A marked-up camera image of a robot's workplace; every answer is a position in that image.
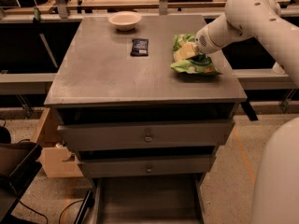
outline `black packet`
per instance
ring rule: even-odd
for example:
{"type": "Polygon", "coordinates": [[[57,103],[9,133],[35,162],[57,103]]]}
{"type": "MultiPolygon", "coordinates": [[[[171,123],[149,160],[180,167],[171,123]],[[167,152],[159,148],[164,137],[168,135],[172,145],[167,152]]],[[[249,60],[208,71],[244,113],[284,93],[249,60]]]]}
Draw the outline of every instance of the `black packet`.
{"type": "Polygon", "coordinates": [[[131,56],[149,56],[148,46],[149,40],[143,38],[132,39],[132,51],[131,56]]]}

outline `drawer knob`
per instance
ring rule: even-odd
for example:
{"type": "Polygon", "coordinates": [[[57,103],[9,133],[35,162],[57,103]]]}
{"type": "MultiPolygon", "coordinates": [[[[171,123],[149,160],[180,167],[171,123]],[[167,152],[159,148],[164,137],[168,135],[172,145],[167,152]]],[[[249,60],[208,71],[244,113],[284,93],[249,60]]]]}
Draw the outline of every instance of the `drawer knob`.
{"type": "Polygon", "coordinates": [[[147,143],[150,143],[152,141],[152,137],[150,136],[150,134],[147,134],[145,137],[144,137],[144,141],[146,141],[147,143]]]}
{"type": "Polygon", "coordinates": [[[151,173],[152,172],[152,168],[150,165],[147,166],[147,173],[151,173]]]}

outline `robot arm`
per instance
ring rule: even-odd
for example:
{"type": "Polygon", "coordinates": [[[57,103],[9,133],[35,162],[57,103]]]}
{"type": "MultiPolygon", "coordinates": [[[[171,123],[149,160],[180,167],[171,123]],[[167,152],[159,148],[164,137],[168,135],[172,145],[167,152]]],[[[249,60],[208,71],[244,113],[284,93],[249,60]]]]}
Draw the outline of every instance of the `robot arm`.
{"type": "Polygon", "coordinates": [[[299,87],[299,28],[278,15],[273,0],[227,0],[224,14],[196,34],[201,53],[255,37],[299,87]]]}

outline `drawer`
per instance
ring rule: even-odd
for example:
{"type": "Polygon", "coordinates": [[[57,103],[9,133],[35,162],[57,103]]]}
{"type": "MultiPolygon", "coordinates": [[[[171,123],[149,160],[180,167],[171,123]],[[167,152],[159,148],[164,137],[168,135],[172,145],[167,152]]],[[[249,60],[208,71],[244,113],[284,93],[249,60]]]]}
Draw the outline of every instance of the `drawer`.
{"type": "Polygon", "coordinates": [[[85,177],[100,178],[136,175],[174,175],[209,172],[214,156],[192,155],[79,161],[85,177]]]}
{"type": "Polygon", "coordinates": [[[234,121],[147,122],[62,125],[58,133],[70,150],[224,145],[234,121]]]}

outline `green chip bag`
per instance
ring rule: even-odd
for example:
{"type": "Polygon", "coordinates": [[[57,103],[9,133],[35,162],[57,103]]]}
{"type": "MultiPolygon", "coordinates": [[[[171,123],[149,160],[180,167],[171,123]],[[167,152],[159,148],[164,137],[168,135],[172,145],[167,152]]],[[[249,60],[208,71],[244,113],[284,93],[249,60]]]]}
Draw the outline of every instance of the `green chip bag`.
{"type": "MultiPolygon", "coordinates": [[[[175,57],[175,52],[180,50],[183,45],[187,42],[195,43],[195,35],[193,34],[183,34],[174,35],[173,38],[173,53],[175,57]]],[[[190,59],[183,59],[174,62],[170,67],[178,73],[188,73],[188,74],[199,74],[199,75],[217,75],[220,72],[217,71],[215,65],[213,64],[210,57],[203,54],[197,54],[190,59]]]]}

